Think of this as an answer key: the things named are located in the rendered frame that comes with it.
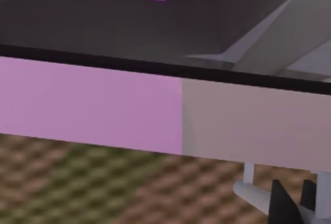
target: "checkered floor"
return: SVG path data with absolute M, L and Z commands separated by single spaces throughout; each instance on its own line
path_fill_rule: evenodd
M 263 224 L 232 192 L 241 163 L 0 136 L 1 224 Z M 257 166 L 298 201 L 299 170 Z

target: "checkered carpet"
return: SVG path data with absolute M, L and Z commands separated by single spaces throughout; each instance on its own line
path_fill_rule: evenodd
M 0 136 L 1 224 L 264 224 L 232 192 L 241 163 Z M 300 170 L 257 166 L 298 201 Z

